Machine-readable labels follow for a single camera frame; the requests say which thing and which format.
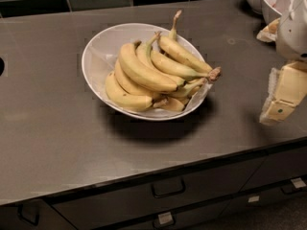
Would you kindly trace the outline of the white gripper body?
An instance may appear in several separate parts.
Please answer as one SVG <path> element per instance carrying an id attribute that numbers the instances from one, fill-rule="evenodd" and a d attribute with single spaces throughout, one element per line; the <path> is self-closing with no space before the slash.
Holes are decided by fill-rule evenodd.
<path id="1" fill-rule="evenodd" d="M 307 61 L 307 0 L 293 0 L 282 13 L 276 51 L 289 60 Z"/>

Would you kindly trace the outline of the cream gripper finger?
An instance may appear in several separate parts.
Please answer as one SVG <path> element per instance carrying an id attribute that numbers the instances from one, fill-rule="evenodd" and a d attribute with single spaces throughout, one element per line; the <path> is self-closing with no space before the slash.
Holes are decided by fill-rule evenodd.
<path id="1" fill-rule="evenodd" d="M 257 34 L 256 38 L 263 42 L 275 42 L 279 21 L 279 18 L 273 20 Z"/>
<path id="2" fill-rule="evenodd" d="M 285 121 L 307 96 L 307 63 L 293 61 L 269 75 L 269 96 L 260 114 L 260 123 L 272 126 Z"/>

